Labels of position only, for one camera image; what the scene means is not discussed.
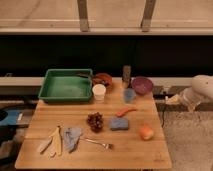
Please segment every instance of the metal fork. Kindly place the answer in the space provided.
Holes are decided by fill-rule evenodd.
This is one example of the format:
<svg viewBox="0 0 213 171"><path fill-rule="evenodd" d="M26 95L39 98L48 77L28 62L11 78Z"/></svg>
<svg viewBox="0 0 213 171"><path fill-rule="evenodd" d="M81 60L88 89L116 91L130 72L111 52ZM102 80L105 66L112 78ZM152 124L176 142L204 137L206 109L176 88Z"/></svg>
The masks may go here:
<svg viewBox="0 0 213 171"><path fill-rule="evenodd" d="M101 143L101 142L99 142L99 141L92 140L92 139L89 139L89 138L83 138L83 140L88 141L88 142L91 142L91 143L94 143L94 144L102 145L105 149L112 149L112 148L113 148L113 144Z"/></svg>

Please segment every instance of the plastic tray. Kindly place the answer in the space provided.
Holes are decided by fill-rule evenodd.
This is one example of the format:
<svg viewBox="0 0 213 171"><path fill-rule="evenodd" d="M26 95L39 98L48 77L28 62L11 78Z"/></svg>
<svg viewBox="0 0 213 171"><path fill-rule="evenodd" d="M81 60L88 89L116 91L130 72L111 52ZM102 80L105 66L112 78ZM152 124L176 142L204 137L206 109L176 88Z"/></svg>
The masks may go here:
<svg viewBox="0 0 213 171"><path fill-rule="evenodd" d="M92 75L91 69L49 69L39 92L45 102L87 102L92 97L92 81L77 76Z"/></svg>

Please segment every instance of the wooden table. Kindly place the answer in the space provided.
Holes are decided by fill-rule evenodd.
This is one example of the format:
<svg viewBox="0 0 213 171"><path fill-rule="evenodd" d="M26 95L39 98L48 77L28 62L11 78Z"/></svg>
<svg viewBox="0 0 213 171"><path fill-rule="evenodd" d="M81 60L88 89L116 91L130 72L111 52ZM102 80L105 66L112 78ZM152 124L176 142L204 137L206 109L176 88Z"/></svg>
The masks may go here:
<svg viewBox="0 0 213 171"><path fill-rule="evenodd" d="M25 140L16 161L17 169L168 169L171 160L152 93L137 96L130 104L123 102L121 79L113 80L113 88L107 92L104 103L91 101L86 104L46 104L39 101ZM124 107L136 107L129 112L130 128L127 131L111 131L108 123L114 114ZM100 112L104 128L93 133L86 123L88 114ZM148 123L155 131L150 141L141 140L138 130ZM81 127L83 136L114 144L114 149L79 141L78 148L68 153L63 147L61 156L49 157L49 149L43 155L36 152L41 140L56 126Z"/></svg>

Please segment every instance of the purple bowl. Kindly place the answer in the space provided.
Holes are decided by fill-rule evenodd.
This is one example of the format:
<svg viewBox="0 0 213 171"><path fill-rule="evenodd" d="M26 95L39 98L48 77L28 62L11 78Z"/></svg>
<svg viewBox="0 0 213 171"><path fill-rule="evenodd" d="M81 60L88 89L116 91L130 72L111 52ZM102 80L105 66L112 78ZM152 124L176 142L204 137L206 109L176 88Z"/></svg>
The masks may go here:
<svg viewBox="0 0 213 171"><path fill-rule="evenodd" d="M151 92L154 86L150 79L142 76L135 77L132 80L131 85L135 92L140 95L145 95Z"/></svg>

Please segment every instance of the white container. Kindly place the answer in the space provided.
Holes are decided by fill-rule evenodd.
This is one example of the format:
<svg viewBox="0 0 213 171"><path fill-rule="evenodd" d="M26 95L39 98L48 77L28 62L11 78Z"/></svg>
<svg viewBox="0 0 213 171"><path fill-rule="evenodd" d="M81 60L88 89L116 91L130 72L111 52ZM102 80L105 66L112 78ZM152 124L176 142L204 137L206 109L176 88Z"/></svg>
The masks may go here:
<svg viewBox="0 0 213 171"><path fill-rule="evenodd" d="M104 101L104 97L106 94L106 87L103 84L94 85L92 88L92 92L96 101L98 102Z"/></svg>

